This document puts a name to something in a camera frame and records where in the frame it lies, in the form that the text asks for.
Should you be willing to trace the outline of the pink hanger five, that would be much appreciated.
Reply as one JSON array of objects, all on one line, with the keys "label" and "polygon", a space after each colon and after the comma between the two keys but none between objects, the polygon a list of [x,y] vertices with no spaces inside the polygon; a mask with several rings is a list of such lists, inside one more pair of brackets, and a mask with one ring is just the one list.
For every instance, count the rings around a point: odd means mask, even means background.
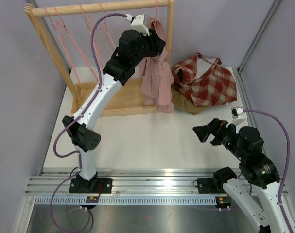
[{"label": "pink hanger five", "polygon": [[156,0],[156,14],[154,18],[154,29],[157,31],[157,22],[158,22],[158,12],[159,12],[159,0]]}]

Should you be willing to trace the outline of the brown garment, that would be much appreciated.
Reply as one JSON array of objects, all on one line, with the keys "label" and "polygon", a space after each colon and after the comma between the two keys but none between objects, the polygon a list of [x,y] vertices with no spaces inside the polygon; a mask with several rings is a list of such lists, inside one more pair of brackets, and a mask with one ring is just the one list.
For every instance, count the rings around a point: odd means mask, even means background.
[{"label": "brown garment", "polygon": [[190,99],[186,98],[181,92],[174,89],[173,87],[171,88],[171,93],[172,103],[175,108],[179,110],[188,112],[192,115],[196,115],[203,112],[207,108],[206,106],[196,107]]}]

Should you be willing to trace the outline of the pink skirt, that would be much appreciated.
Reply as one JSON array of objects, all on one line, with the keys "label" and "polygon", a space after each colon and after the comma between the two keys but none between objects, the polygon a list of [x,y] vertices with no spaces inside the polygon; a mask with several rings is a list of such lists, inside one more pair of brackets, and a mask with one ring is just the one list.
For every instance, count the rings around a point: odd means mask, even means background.
[{"label": "pink skirt", "polygon": [[154,105],[157,111],[170,114],[174,112],[171,92],[174,77],[167,57],[167,47],[164,47],[161,55],[146,57],[140,68],[140,76],[143,77],[141,93],[146,96],[144,104]]}]

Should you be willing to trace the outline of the red plaid garment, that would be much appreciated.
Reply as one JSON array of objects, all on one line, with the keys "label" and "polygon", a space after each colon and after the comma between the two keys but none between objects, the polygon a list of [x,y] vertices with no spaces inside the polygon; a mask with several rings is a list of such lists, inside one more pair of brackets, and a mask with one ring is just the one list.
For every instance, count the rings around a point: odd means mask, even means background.
[{"label": "red plaid garment", "polygon": [[173,87],[196,107],[220,106],[237,100],[232,73],[220,58],[197,53],[172,66]]}]

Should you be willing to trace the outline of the pink hanger four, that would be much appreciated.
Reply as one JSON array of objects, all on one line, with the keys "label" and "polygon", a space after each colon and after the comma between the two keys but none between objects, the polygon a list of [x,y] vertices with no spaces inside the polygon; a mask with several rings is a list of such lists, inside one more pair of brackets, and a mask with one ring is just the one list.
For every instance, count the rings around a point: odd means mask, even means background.
[{"label": "pink hanger four", "polygon": [[[105,16],[105,11],[104,11],[103,5],[100,2],[98,2],[98,4],[99,4],[99,6],[101,8],[101,11],[102,11],[103,16]],[[105,31],[107,33],[107,36],[108,36],[108,38],[109,38],[109,40],[110,40],[110,42],[112,44],[112,48],[110,46],[107,46],[107,47],[108,47],[109,51],[111,53],[113,53],[113,50],[116,48],[116,46],[115,46],[115,43],[114,43],[114,41],[112,39],[112,36],[110,34],[110,31],[109,31],[109,28],[108,28],[108,25],[107,25],[107,22],[106,22],[105,19],[104,19],[104,29],[105,29]]]}]

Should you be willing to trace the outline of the pink hanger three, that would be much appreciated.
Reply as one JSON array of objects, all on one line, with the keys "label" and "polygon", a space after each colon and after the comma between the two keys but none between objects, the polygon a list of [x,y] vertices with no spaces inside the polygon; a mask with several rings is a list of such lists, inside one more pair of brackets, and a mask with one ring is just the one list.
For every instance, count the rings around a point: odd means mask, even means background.
[{"label": "pink hanger three", "polygon": [[[86,24],[86,26],[88,28],[88,32],[91,35],[92,34],[92,29],[93,29],[92,19],[91,19],[90,16],[86,16],[85,15],[85,12],[84,12],[84,10],[82,8],[82,4],[81,3],[79,4],[79,7],[80,7],[81,14],[82,14],[82,16],[84,18],[85,24]],[[102,62],[101,62],[101,57],[99,56],[98,44],[97,44],[97,41],[96,41],[96,37],[94,37],[92,39],[92,46],[94,48],[94,52],[96,54],[97,61],[99,62],[99,66],[101,66],[102,65]]]}]

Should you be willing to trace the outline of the pink hanger two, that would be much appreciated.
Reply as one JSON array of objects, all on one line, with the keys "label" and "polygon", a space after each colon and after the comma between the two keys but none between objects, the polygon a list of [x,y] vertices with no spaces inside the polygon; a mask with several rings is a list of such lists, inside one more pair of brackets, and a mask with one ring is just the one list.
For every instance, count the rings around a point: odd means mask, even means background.
[{"label": "pink hanger two", "polygon": [[61,21],[61,28],[65,31],[65,33],[67,34],[67,36],[69,37],[69,39],[71,40],[72,44],[75,46],[75,48],[77,49],[77,51],[79,52],[81,58],[83,59],[84,63],[87,65],[88,69],[90,70],[91,74],[93,75],[93,77],[98,81],[98,76],[95,73],[95,71],[93,70],[93,68],[91,67],[91,65],[89,64],[87,58],[85,57],[84,53],[81,51],[80,47],[78,46],[78,44],[76,43],[75,39],[72,37],[71,33],[69,32],[69,30],[67,29],[59,11],[57,10],[57,8],[55,6],[53,6],[53,9],[55,10],[55,12],[57,13],[60,21]]}]

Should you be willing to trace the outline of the pink hanger one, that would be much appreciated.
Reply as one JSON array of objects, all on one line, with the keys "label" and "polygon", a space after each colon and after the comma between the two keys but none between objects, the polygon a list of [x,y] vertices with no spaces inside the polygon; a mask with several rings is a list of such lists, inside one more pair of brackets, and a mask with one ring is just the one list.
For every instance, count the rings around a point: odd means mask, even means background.
[{"label": "pink hanger one", "polygon": [[56,34],[57,34],[57,37],[58,37],[58,39],[59,39],[59,41],[61,43],[61,46],[63,48],[63,51],[65,52],[65,56],[66,56],[66,58],[67,58],[67,60],[69,62],[69,66],[71,68],[71,71],[74,72],[77,82],[78,83],[81,83],[80,82],[80,78],[78,76],[78,73],[76,71],[76,68],[74,66],[73,59],[72,59],[72,57],[70,55],[70,52],[69,52],[69,49],[67,47],[67,43],[66,43],[67,39],[66,38],[69,39],[69,37],[67,36],[67,34],[65,33],[65,31],[61,28],[61,24],[62,24],[61,21],[60,20],[59,21],[58,20],[53,21],[51,15],[49,14],[49,12],[47,10],[47,8],[44,7],[43,9],[44,9],[45,13],[47,13],[48,18],[49,18],[49,20],[50,20],[50,22],[51,22],[51,24],[52,24],[52,26],[53,26]]}]

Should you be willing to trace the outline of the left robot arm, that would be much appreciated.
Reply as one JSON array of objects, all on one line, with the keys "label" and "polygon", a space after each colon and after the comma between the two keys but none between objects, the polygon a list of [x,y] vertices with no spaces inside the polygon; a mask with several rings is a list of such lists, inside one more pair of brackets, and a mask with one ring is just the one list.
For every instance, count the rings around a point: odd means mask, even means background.
[{"label": "left robot arm", "polygon": [[124,31],[119,38],[119,45],[103,69],[101,81],[80,110],[73,116],[64,116],[63,125],[80,154],[79,174],[71,183],[71,192],[99,191],[94,150],[99,145],[101,136],[93,130],[96,122],[110,100],[134,75],[135,67],[146,57],[161,55],[165,45],[166,42],[153,28],[149,29],[149,35],[136,30]]}]

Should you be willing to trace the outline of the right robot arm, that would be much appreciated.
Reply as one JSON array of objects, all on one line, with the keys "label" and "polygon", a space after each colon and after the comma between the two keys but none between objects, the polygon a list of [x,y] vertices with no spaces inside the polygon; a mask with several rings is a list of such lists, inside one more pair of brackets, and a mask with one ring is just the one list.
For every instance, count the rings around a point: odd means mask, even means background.
[{"label": "right robot arm", "polygon": [[234,124],[217,118],[204,126],[193,127],[199,141],[210,135],[213,146],[223,145],[239,161],[243,177],[260,199],[257,204],[246,192],[235,172],[229,167],[213,174],[212,186],[217,192],[226,192],[248,218],[257,233],[295,233],[295,222],[283,197],[278,194],[281,179],[274,163],[262,152],[263,139],[257,128]]}]

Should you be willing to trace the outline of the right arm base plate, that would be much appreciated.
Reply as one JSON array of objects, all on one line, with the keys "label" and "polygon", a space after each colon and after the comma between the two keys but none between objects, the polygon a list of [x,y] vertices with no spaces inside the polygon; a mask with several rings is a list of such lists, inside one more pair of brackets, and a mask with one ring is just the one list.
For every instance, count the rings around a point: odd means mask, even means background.
[{"label": "right arm base plate", "polygon": [[198,178],[192,182],[199,194],[225,194],[226,192],[213,178]]}]

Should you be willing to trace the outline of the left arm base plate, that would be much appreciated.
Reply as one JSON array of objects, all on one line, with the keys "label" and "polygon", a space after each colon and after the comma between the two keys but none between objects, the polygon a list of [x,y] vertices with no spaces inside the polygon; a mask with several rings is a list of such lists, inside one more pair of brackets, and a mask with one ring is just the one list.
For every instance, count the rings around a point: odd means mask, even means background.
[{"label": "left arm base plate", "polygon": [[84,194],[84,193],[100,193],[110,194],[112,192],[111,178],[96,178],[93,180],[85,180],[74,178],[70,181],[70,193]]}]

